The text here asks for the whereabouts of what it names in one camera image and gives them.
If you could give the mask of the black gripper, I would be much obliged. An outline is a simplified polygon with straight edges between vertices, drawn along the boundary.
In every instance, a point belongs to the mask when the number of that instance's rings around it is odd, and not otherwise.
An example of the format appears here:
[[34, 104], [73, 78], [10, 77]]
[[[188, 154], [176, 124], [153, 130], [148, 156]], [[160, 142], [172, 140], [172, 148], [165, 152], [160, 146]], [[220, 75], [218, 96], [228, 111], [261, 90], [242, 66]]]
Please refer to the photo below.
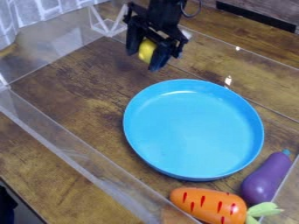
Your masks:
[[149, 0], [146, 8], [134, 2], [126, 4], [125, 53], [133, 55], [142, 39], [149, 38], [156, 43], [148, 66], [150, 72], [164, 67], [170, 56], [178, 57], [188, 43], [178, 30], [185, 4], [186, 0]]

